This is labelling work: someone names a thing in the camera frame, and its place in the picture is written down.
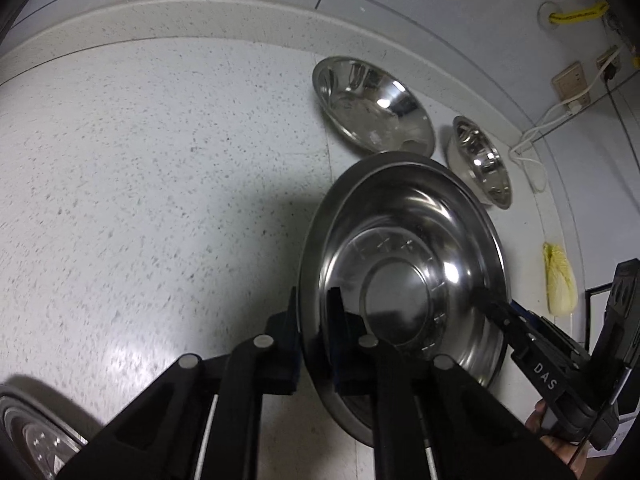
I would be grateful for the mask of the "right hand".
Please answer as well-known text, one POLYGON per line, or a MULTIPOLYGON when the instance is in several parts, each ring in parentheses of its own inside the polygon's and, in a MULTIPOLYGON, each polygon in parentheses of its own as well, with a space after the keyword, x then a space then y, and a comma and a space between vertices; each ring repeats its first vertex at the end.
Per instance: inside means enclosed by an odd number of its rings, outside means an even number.
POLYGON ((561 441, 555 437, 543 434, 541 429, 542 419, 547 411, 547 403, 540 399, 534 410, 529 414, 526 419, 525 427, 529 429, 533 434, 541 440, 544 445, 547 445, 550 450, 566 463, 567 466, 574 472, 577 478, 582 476, 587 463, 587 449, 578 448, 576 445, 572 445, 561 441))

